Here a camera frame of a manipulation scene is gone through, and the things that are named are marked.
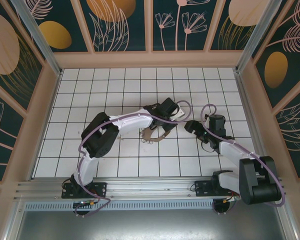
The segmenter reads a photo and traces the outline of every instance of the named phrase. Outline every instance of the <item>purple cable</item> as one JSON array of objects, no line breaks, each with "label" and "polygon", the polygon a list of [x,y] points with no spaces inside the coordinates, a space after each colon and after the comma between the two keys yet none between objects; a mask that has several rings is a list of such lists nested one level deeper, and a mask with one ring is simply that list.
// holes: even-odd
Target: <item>purple cable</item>
[{"label": "purple cable", "polygon": [[190,117],[190,115],[191,115],[191,113],[192,113],[192,108],[191,108],[191,104],[190,104],[188,101],[186,101],[186,100],[178,101],[177,104],[179,104],[179,103],[186,103],[186,104],[188,105],[188,107],[189,107],[189,113],[188,113],[188,115],[187,115],[183,120],[180,120],[180,121],[168,121],[168,120],[161,119],[161,118],[159,118],[159,117],[157,117],[157,116],[153,116],[153,115],[148,114],[148,113],[133,113],[133,114],[121,116],[121,117],[118,117],[118,118],[116,118],[116,119],[112,119],[112,120],[109,120],[109,121],[106,121],[106,122],[100,124],[99,126],[97,126],[94,130],[92,130],[92,131],[91,131],[91,132],[90,132],[90,133],[82,140],[82,142],[80,143],[79,148],[78,148],[78,151],[79,151],[80,153],[83,154],[83,156],[82,156],[82,158],[81,158],[81,160],[80,160],[80,162],[79,162],[79,165],[78,165],[78,180],[79,180],[79,184],[80,184],[80,186],[83,188],[83,190],[84,190],[86,193],[88,193],[89,195],[93,196],[93,197],[96,198],[96,199],[107,200],[107,202],[106,202],[105,204],[103,204],[102,206],[100,206],[98,209],[96,209],[96,210],[94,210],[94,211],[90,211],[90,212],[88,212],[88,213],[85,214],[85,215],[79,215],[79,214],[77,213],[78,207],[76,207],[75,210],[74,210],[74,213],[76,214],[77,217],[78,217],[78,216],[81,216],[82,218],[84,218],[85,216],[88,217],[88,216],[90,216],[90,215],[93,215],[93,214],[99,212],[102,208],[104,208],[106,205],[108,205],[108,204],[111,202],[111,200],[110,200],[109,198],[102,197],[102,196],[99,196],[99,195],[97,195],[97,194],[94,194],[94,193],[90,192],[90,191],[83,185],[83,183],[82,183],[81,176],[80,176],[80,170],[81,170],[81,165],[82,165],[82,163],[83,163],[83,161],[84,161],[84,158],[85,158],[85,156],[86,156],[86,153],[85,153],[84,151],[82,151],[82,147],[83,147],[83,145],[85,144],[85,142],[88,140],[88,138],[90,138],[96,131],[98,131],[100,128],[104,127],[104,126],[107,125],[107,124],[114,123],[114,122],[118,122],[118,121],[121,121],[121,120],[123,120],[123,119],[130,118],[130,117],[135,117],[135,116],[148,116],[148,117],[152,117],[153,119],[157,119],[157,120],[159,120],[159,121],[161,121],[161,122],[163,122],[163,123],[167,123],[167,124],[179,124],[179,123],[183,123],[183,122],[185,122],[185,121]]},{"label": "purple cable", "polygon": [[281,196],[282,196],[282,199],[281,199],[281,202],[278,203],[278,204],[273,204],[273,203],[269,203],[269,202],[266,202],[265,204],[267,205],[270,205],[270,206],[273,206],[273,207],[281,207],[285,204],[285,201],[286,201],[286,195],[285,195],[285,191],[283,189],[283,187],[281,186],[279,180],[277,179],[277,177],[275,176],[275,174],[270,170],[270,168],[263,162],[261,161],[261,159],[255,155],[253,152],[247,150],[246,148],[244,148],[243,146],[241,146],[239,143],[233,141],[233,140],[228,140],[228,139],[224,139],[218,135],[215,135],[213,132],[211,132],[205,125],[205,122],[206,120],[204,119],[204,110],[206,107],[214,107],[214,113],[215,114],[217,112],[217,107],[213,104],[206,104],[203,106],[202,110],[201,110],[201,113],[200,113],[200,118],[201,118],[201,122],[202,122],[202,125],[204,127],[204,129],[209,133],[211,134],[213,137],[223,141],[223,142],[226,142],[226,143],[229,143],[229,144],[233,144],[235,146],[237,146],[239,149],[241,149],[242,151],[244,151],[245,153],[247,153],[248,155],[252,156],[253,158],[255,158],[263,167],[265,170],[267,170],[267,172],[269,173],[269,175],[273,178],[273,180],[275,181],[275,183],[277,184],[277,186],[279,187],[280,189],[280,192],[281,192]]}]

